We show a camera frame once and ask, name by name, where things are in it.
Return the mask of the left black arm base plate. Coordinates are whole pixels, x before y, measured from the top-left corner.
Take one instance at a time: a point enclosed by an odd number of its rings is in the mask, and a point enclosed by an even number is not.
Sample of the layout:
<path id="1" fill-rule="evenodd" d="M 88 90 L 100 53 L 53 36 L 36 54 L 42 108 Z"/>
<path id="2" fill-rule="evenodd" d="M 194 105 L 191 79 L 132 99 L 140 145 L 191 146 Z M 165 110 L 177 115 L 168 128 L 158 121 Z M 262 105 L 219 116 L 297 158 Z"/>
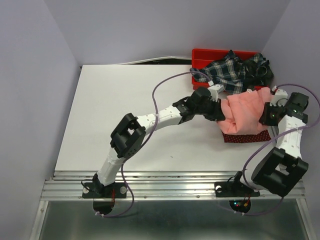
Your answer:
<path id="1" fill-rule="evenodd" d="M 93 200 L 93 210 L 102 217 L 108 216 L 116 205 L 116 199 L 125 199 L 128 188 L 123 182 L 114 182 L 111 185 L 98 189 L 92 182 L 81 182 L 82 198 Z"/>

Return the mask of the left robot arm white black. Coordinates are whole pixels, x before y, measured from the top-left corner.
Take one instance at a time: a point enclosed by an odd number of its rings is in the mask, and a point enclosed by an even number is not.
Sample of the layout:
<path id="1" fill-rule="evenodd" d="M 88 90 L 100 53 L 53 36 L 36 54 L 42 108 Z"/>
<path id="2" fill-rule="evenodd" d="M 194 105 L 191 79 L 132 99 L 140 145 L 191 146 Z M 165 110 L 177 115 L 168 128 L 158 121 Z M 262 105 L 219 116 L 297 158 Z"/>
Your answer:
<path id="1" fill-rule="evenodd" d="M 209 88 L 199 87 L 191 96 L 180 99 L 155 113 L 134 116 L 126 114 L 111 133 L 110 150 L 101 169 L 93 176 L 93 190 L 100 197 L 111 193 L 111 184 L 121 165 L 133 157 L 160 129 L 191 121 L 196 115 L 213 122 L 224 121 L 219 94 L 224 91 L 221 84 Z"/>

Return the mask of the pink pleated skirt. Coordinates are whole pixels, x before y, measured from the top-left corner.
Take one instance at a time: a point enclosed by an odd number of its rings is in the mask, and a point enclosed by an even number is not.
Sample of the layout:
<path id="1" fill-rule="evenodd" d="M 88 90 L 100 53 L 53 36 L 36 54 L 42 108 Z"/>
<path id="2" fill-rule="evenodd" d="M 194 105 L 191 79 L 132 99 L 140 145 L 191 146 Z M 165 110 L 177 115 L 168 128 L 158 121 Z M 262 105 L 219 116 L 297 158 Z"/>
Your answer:
<path id="1" fill-rule="evenodd" d="M 225 120 L 218 121 L 220 130 L 227 135 L 257 135 L 268 127 L 259 122 L 265 103 L 272 99 L 270 88 L 228 95 L 221 100 Z"/>

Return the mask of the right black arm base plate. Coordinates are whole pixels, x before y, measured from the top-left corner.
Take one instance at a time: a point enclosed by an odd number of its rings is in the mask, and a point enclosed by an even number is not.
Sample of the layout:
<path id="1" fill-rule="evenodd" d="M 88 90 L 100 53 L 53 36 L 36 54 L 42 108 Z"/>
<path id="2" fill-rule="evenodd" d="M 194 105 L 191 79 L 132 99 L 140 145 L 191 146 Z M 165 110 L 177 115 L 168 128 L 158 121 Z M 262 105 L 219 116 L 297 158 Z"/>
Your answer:
<path id="1" fill-rule="evenodd" d="M 241 214 L 247 214 L 250 211 L 252 206 L 252 197 L 260 196 L 259 191 L 254 191 L 241 182 L 215 182 L 214 190 L 217 198 L 230 198 L 229 206 L 231 207 L 231 209 Z"/>

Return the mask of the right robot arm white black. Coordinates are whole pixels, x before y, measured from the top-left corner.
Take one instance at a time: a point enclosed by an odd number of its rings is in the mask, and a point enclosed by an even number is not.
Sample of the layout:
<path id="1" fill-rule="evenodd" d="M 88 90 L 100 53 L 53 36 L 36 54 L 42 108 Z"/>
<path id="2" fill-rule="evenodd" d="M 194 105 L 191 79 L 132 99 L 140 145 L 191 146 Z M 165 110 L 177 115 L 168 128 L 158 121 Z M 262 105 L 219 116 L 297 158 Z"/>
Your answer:
<path id="1" fill-rule="evenodd" d="M 309 97 L 298 92 L 285 97 L 275 93 L 271 102 L 266 102 L 259 122 L 266 126 L 277 126 L 276 146 L 258 163 L 250 180 L 243 175 L 230 182 L 231 192 L 242 195 L 248 190 L 268 190 L 285 197 L 307 172 L 309 164 L 302 160 L 300 143 L 302 130 L 308 122 L 304 110 Z"/>

